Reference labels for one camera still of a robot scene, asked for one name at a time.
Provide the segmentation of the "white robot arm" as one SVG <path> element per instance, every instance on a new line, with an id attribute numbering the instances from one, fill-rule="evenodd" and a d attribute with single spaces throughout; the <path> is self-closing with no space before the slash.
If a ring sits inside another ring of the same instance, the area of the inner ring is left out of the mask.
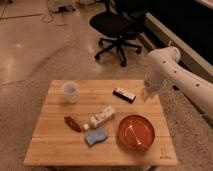
<path id="1" fill-rule="evenodd" d="M 165 80 L 170 80 L 205 114 L 213 119 L 213 83 L 184 69 L 178 62 L 181 53 L 177 47 L 154 49 L 146 54 L 148 64 L 141 98 L 146 101 L 154 96 Z"/>

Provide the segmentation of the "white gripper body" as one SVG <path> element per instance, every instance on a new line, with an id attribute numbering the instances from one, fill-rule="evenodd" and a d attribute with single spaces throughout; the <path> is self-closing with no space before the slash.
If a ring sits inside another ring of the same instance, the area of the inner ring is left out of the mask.
<path id="1" fill-rule="evenodd" d="M 163 85 L 163 81 L 160 82 L 152 82 L 150 80 L 145 80 L 143 82 L 144 88 L 143 92 L 145 95 L 156 94 Z"/>

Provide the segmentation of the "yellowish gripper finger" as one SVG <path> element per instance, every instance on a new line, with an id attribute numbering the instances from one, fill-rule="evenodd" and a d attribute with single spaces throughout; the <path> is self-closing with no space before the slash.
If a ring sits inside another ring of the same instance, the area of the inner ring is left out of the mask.
<path id="1" fill-rule="evenodd" d="M 146 102 L 150 97 L 151 97 L 151 94 L 146 89 L 141 90 L 141 99 L 144 102 Z"/>

